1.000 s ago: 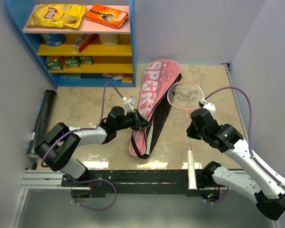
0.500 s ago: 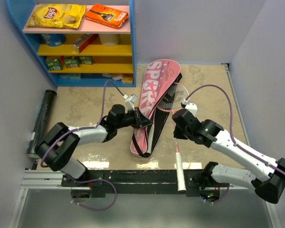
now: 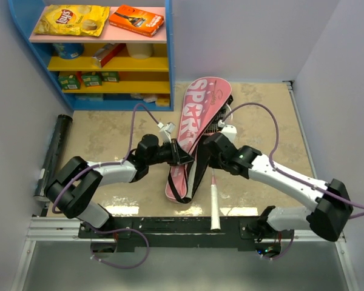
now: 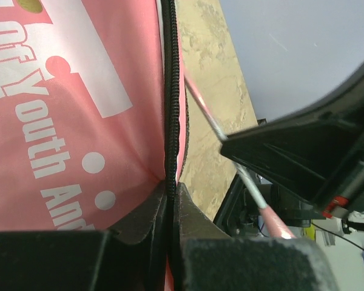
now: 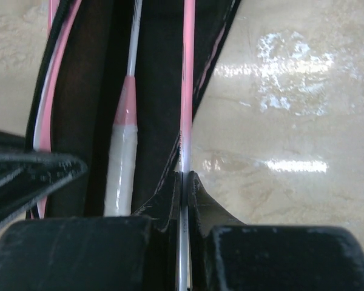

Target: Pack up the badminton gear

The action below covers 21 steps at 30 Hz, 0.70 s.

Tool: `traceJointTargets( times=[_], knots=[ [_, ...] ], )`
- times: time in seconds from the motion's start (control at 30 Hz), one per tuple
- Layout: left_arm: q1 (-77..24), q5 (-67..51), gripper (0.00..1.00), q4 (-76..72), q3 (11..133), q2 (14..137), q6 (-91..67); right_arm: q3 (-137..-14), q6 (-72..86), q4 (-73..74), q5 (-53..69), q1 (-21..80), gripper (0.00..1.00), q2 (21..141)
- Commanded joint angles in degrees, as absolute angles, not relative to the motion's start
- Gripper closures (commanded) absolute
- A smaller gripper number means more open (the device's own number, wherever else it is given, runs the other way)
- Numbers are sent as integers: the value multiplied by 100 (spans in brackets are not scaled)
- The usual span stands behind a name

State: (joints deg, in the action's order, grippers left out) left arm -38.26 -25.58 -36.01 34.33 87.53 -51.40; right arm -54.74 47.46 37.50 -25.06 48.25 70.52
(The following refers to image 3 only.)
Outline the pink racket cover bag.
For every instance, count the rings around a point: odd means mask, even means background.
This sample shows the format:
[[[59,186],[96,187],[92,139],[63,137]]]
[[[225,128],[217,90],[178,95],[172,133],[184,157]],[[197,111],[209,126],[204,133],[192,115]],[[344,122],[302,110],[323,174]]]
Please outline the pink racket cover bag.
[[[214,76],[196,79],[186,89],[177,141],[194,160],[170,168],[165,194],[171,201],[187,204],[198,190],[209,164],[209,152],[203,147],[209,136],[206,130],[217,125],[220,111],[232,103],[231,93],[231,84]]]

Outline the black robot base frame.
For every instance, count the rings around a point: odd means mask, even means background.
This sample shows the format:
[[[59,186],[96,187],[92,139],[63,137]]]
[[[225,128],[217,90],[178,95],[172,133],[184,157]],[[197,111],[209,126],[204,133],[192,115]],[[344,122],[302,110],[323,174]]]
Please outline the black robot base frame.
[[[255,229],[258,220],[257,216],[224,216],[220,218],[221,230],[212,232],[209,216],[114,217],[100,230],[126,227],[139,230],[153,248],[237,249],[253,252],[257,248],[270,246],[279,234],[274,230]],[[282,242],[290,239],[291,232],[281,231]],[[116,246],[112,235],[96,234],[84,223],[80,224],[78,236],[81,239],[90,239],[96,251],[101,250],[101,243],[112,243]],[[119,233],[118,242],[119,250],[145,247],[143,239],[133,232]]]

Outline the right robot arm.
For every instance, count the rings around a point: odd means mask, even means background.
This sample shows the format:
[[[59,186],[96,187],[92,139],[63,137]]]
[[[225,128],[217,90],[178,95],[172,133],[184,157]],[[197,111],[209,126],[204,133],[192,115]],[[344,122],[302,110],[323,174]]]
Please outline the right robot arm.
[[[247,226],[259,239],[285,230],[311,230],[330,242],[339,239],[353,212],[343,182],[325,182],[277,165],[253,147],[236,148],[222,133],[208,137],[203,145],[210,154],[209,164],[216,169],[261,182],[301,203],[293,208],[268,206]]]

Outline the black shuttlecock tube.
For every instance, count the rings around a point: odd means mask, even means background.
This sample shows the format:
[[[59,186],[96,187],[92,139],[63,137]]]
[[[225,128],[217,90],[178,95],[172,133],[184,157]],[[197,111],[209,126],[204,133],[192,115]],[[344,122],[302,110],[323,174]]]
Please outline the black shuttlecock tube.
[[[53,178],[55,170],[60,163],[72,122],[72,117],[63,114],[58,115],[56,119],[47,153],[45,155],[45,159],[33,195],[34,199],[38,202],[49,201],[44,191],[49,181]]]

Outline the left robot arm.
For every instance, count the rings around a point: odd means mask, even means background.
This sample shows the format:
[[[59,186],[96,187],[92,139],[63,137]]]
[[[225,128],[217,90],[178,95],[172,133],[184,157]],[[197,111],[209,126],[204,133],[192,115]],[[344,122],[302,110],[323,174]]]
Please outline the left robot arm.
[[[68,219],[77,218],[92,226],[100,238],[113,232],[111,214],[92,202],[96,190],[104,185],[141,180],[155,164],[182,166],[194,161],[176,139],[159,145],[158,137],[144,135],[127,159],[114,162],[87,162],[75,156],[64,165],[45,188],[45,195]]]

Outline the pink badminton racket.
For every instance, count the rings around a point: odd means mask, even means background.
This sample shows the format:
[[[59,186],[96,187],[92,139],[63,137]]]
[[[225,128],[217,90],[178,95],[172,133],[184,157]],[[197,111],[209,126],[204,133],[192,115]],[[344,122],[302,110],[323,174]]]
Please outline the pink badminton racket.
[[[231,111],[231,107],[229,104],[225,104],[220,112],[216,115],[214,121],[212,121],[208,128],[205,131],[205,134],[210,135],[220,131],[218,126],[219,120],[222,120],[223,117]],[[219,232],[221,230],[220,225],[220,214],[219,214],[219,206],[218,206],[218,189],[217,182],[215,176],[215,170],[210,166],[212,170],[212,180],[211,180],[211,231]]]

